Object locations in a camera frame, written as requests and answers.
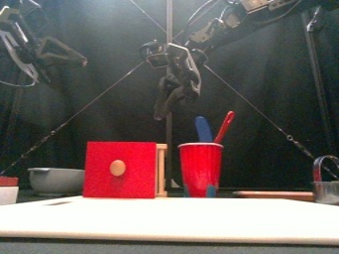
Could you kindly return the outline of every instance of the round wooden knob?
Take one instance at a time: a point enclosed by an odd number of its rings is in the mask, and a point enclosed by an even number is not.
[[[111,174],[116,177],[122,176],[126,171],[126,164],[120,160],[115,160],[110,166]]]

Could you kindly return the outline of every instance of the white table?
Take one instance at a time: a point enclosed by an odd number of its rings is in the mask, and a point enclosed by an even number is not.
[[[0,215],[3,239],[339,245],[339,206],[287,199],[75,196],[3,205]]]

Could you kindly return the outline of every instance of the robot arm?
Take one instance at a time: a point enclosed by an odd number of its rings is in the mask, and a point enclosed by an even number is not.
[[[58,64],[86,66],[87,59],[52,37],[38,38],[47,23],[42,7],[32,0],[12,1],[0,11],[0,38],[22,72],[36,82],[51,82],[48,67]],[[39,24],[30,25],[30,20]]]
[[[155,41],[140,48],[142,57],[152,67],[168,67],[171,70],[171,74],[162,78],[159,83],[160,93],[155,106],[155,119],[158,120],[166,117],[179,100],[194,101],[199,97],[202,87],[199,68],[205,65],[214,49],[239,40],[283,17],[298,14],[315,6],[327,10],[339,8],[339,0],[225,0],[226,8],[221,17],[209,22],[199,31],[190,32],[191,23],[198,14],[214,2],[217,0],[210,0],[190,18],[183,33],[183,47],[174,44],[162,45]],[[187,69],[182,64],[172,65],[178,61],[178,55],[171,54],[175,48],[179,52],[186,51],[182,58],[184,56],[187,63],[195,68]]]

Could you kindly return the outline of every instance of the red object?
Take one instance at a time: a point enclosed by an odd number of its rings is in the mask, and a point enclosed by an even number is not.
[[[16,187],[18,183],[18,178],[0,177],[0,187]]]
[[[209,186],[219,188],[223,146],[215,143],[187,143],[179,149],[189,195],[206,197]]]
[[[122,161],[122,176],[111,173]],[[88,142],[84,166],[84,197],[155,197],[156,143]]]
[[[218,143],[218,144],[222,143],[222,141],[225,139],[225,136],[227,134],[227,131],[229,131],[229,127],[230,127],[230,125],[234,121],[235,116],[237,116],[237,113],[234,111],[230,111],[229,114],[227,114],[227,117],[225,119],[225,122],[222,124],[218,136],[215,138],[215,143]]]

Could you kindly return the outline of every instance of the red cup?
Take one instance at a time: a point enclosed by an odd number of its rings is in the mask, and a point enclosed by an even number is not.
[[[184,196],[217,196],[223,148],[217,143],[186,143],[179,146]]]

